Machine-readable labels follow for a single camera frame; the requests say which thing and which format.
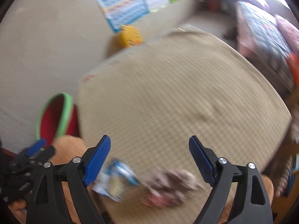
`blue gripper pad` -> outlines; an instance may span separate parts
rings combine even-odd
[[[198,140],[194,136],[189,139],[189,151],[191,152],[204,181],[213,187],[216,184],[214,167],[197,141]]]
[[[94,152],[88,163],[85,167],[85,176],[83,178],[83,183],[85,186],[90,185],[92,182],[94,182],[106,160],[106,157],[110,151],[111,148],[111,141],[110,137],[103,136],[98,149]]]
[[[28,157],[33,156],[39,149],[43,148],[47,144],[47,141],[44,138],[38,140],[35,144],[29,147],[26,151]]]

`beige mattress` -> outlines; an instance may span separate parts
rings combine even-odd
[[[189,137],[197,135],[233,164],[254,162],[262,170],[291,119],[262,74],[211,34],[173,31],[127,50],[110,65],[79,88],[87,145],[107,134],[112,148],[106,163],[120,158],[141,179],[155,166],[186,169],[206,188],[173,209],[142,205],[142,187],[129,189],[120,203],[103,198],[116,224],[193,223],[210,187],[189,153]]]

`blue poster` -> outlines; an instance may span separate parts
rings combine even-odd
[[[145,0],[97,0],[114,32],[149,12]]]

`wall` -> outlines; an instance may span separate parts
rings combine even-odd
[[[182,23],[196,0],[139,19],[145,40]],[[77,95],[89,70],[118,50],[95,0],[15,0],[0,24],[0,136],[19,152],[35,142],[35,124],[58,92]]]
[[[265,1],[268,3],[272,15],[278,14],[279,16],[286,18],[299,29],[299,23],[295,18],[295,16],[293,15],[292,11],[288,7],[284,6],[278,0],[265,0]]]

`blue package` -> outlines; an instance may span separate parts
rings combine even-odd
[[[120,202],[125,188],[138,184],[139,181],[130,167],[119,159],[113,159],[104,171],[100,172],[92,189],[98,194]]]

